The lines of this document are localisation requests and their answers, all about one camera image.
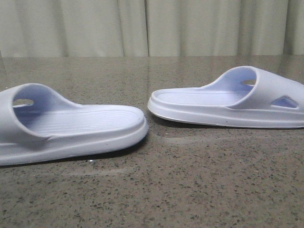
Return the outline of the white pleated curtain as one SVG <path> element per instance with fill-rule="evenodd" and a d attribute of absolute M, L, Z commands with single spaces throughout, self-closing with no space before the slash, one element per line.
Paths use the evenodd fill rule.
<path fill-rule="evenodd" d="M 301 0 L 3 0 L 3 57 L 301 55 Z"/>

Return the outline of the light blue slipper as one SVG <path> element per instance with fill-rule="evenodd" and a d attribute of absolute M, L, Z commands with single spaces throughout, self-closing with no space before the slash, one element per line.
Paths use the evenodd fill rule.
<path fill-rule="evenodd" d="M 0 163 L 44 162 L 121 150 L 148 132 L 142 110 L 73 103 L 42 84 L 0 94 Z"/>
<path fill-rule="evenodd" d="M 239 66 L 202 87 L 154 91 L 148 109 L 160 118 L 192 124 L 301 128 L 304 86 L 253 66 Z"/>

